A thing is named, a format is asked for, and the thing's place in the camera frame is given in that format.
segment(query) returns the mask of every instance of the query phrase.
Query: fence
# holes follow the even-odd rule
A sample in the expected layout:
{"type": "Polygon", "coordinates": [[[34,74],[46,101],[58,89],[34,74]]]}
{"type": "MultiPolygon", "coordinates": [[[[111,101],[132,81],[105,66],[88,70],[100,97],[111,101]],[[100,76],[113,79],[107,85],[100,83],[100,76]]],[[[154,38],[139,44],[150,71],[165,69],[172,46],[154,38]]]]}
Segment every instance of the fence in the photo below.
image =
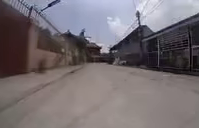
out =
{"type": "Polygon", "coordinates": [[[51,35],[61,34],[61,32],[46,18],[35,6],[30,6],[24,0],[3,0],[3,2],[16,9],[24,16],[31,18],[42,30],[48,30],[51,35]]]}

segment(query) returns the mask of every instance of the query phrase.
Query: house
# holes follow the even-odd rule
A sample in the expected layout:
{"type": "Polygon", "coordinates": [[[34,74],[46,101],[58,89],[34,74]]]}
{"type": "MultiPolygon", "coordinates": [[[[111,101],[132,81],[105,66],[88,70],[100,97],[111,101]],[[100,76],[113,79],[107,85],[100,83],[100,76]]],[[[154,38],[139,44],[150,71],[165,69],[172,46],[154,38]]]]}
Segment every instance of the house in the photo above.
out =
{"type": "MultiPolygon", "coordinates": [[[[142,25],[141,28],[142,37],[153,33],[146,25],[142,25]]],[[[110,52],[113,53],[116,61],[125,61],[128,65],[137,65],[140,62],[140,47],[139,27],[137,27],[118,44],[114,45],[110,52]]]]}
{"type": "Polygon", "coordinates": [[[143,39],[148,67],[199,71],[199,13],[143,39]]]}
{"type": "Polygon", "coordinates": [[[100,62],[101,61],[101,47],[98,46],[96,43],[88,43],[87,44],[87,51],[90,55],[88,61],[89,62],[100,62]]]}

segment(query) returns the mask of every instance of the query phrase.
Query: utility pole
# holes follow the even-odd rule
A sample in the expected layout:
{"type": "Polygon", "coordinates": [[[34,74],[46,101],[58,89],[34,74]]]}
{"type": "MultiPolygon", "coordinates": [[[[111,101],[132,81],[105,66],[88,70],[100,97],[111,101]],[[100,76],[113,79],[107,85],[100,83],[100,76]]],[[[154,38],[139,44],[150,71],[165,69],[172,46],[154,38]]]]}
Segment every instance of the utility pole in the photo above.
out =
{"type": "Polygon", "coordinates": [[[142,26],[141,26],[141,14],[139,11],[136,12],[136,18],[138,20],[138,38],[139,38],[139,44],[140,44],[140,64],[143,63],[143,60],[144,60],[144,52],[143,52],[143,42],[142,42],[142,36],[143,36],[143,33],[142,33],[142,26]]]}

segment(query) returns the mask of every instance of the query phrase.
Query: cloud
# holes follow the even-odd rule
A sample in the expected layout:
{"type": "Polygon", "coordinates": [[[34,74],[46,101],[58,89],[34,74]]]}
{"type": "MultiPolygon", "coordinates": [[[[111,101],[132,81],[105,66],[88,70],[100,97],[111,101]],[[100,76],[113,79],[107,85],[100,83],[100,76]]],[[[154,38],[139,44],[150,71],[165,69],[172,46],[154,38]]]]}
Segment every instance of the cloud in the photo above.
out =
{"type": "Polygon", "coordinates": [[[117,38],[122,38],[123,34],[127,30],[128,26],[123,24],[119,17],[107,17],[107,24],[110,31],[117,36],[117,38]]]}

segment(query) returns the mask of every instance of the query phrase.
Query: road surface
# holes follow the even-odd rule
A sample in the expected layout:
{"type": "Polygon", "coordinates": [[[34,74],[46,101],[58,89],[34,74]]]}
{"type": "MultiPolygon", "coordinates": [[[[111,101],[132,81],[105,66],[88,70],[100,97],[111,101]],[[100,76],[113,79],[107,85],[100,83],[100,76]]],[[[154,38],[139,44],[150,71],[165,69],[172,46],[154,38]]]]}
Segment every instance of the road surface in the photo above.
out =
{"type": "Polygon", "coordinates": [[[1,112],[0,128],[199,128],[199,77],[87,64],[1,112]]]}

